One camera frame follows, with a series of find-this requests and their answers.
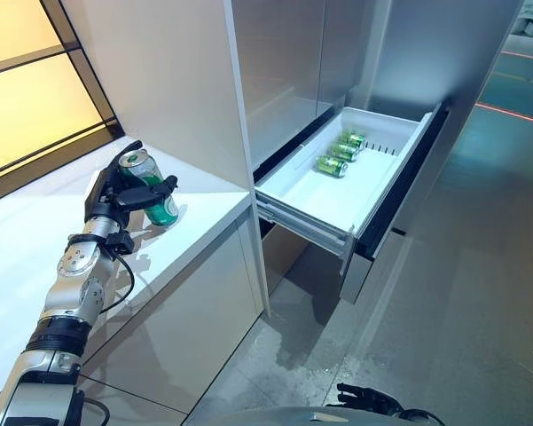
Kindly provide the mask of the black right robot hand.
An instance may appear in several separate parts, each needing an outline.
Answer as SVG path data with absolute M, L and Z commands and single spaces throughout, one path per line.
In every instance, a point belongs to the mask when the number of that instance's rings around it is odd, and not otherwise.
M 339 392 L 339 403 L 327 404 L 329 407 L 362 410 L 387 416 L 394 416 L 404 410 L 395 398 L 372 388 L 338 383 L 336 389 Z

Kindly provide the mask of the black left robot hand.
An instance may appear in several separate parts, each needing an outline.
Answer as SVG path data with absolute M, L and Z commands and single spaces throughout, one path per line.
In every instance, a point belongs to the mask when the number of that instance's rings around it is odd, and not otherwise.
M 172 225 L 179 216 L 172 197 L 176 187 L 177 177 L 163 177 L 154 158 L 137 140 L 98 174 L 85 200 L 85 219 L 107 217 L 124 229 L 130 213 L 143 210 L 153 225 Z

